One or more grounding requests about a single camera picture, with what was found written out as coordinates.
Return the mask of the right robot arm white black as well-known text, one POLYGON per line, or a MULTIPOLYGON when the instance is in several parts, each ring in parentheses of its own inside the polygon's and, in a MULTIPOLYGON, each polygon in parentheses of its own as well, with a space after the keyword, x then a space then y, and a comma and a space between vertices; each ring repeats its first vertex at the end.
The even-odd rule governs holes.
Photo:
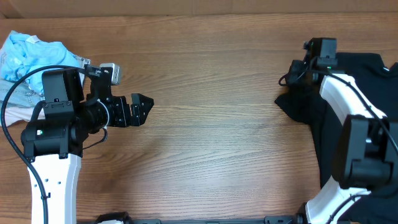
POLYGON ((276 104, 310 126, 321 189, 294 223, 397 222, 397 67, 378 54, 338 52, 336 40, 304 43, 276 104))

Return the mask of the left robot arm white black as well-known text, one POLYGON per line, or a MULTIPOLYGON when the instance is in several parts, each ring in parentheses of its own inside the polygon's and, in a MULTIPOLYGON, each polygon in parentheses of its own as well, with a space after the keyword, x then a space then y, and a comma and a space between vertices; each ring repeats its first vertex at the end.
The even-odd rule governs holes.
POLYGON ((24 155, 40 180, 30 176, 32 223, 43 223, 46 199, 49 223, 76 223, 76 190, 84 141, 107 127, 143 125, 154 105, 152 98, 133 93, 132 103, 114 96, 121 74, 113 63, 86 67, 90 93, 83 94, 81 71, 64 68, 44 72, 45 100, 34 110, 21 134, 24 155))

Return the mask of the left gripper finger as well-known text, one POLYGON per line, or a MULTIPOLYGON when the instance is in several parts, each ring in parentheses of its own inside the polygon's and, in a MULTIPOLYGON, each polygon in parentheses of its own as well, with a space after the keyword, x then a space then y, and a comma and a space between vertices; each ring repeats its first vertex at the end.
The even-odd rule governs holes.
POLYGON ((141 126, 146 121, 146 112, 144 109, 141 108, 139 105, 132 105, 131 106, 131 125, 132 126, 141 126))
POLYGON ((131 94, 131 110, 134 116, 147 116, 154 106, 154 100, 140 93, 131 94))

